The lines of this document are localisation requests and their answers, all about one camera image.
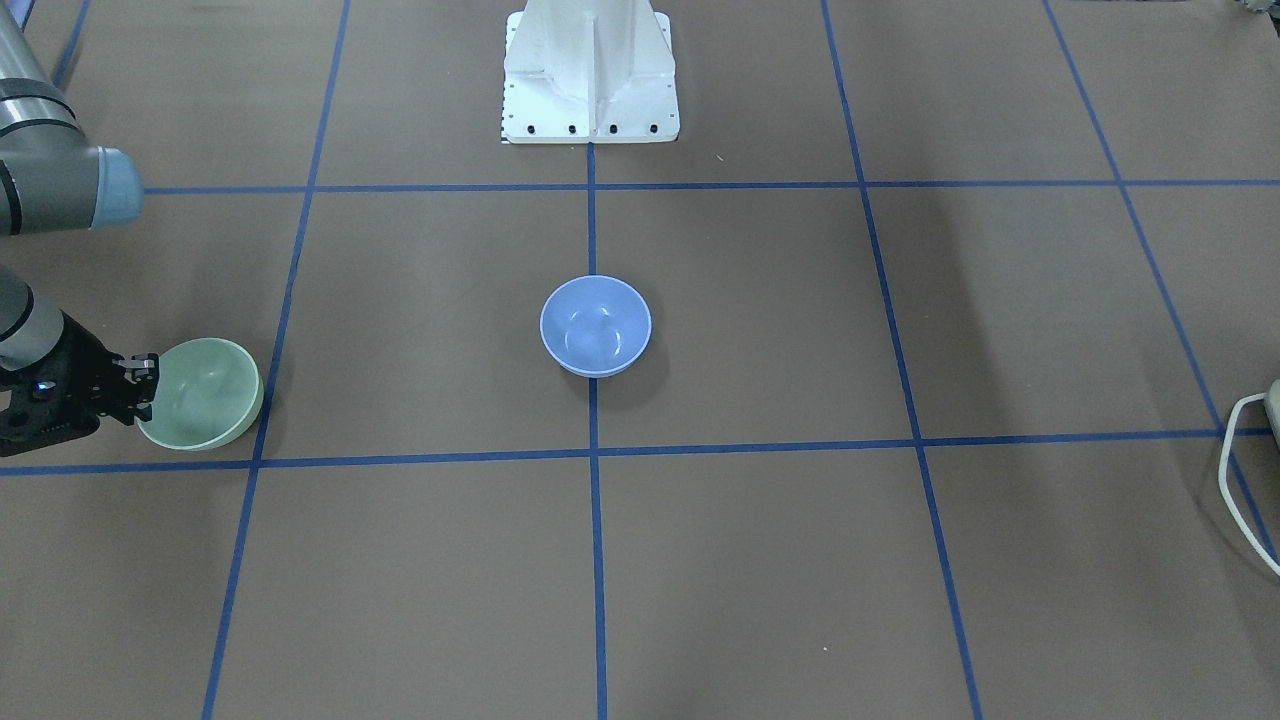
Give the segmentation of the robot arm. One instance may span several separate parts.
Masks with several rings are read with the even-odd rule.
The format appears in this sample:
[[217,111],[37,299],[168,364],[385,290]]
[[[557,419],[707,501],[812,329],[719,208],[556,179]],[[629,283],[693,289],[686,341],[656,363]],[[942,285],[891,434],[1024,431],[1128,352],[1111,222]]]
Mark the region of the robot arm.
[[[1,231],[6,238],[136,220],[143,186],[133,160],[92,145],[9,9],[1,18]],[[106,416],[152,416],[156,354],[109,350],[8,268],[1,270],[1,454],[13,457],[95,433]]]

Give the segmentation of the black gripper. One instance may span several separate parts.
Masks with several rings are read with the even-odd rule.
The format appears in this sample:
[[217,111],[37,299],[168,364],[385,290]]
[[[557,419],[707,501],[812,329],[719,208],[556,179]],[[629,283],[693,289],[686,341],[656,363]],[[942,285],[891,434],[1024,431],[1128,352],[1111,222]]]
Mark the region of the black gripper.
[[123,425],[152,419],[160,357],[123,357],[65,315],[52,351],[35,365],[3,372],[9,405],[1,415],[1,455],[12,457],[95,433],[110,416]]

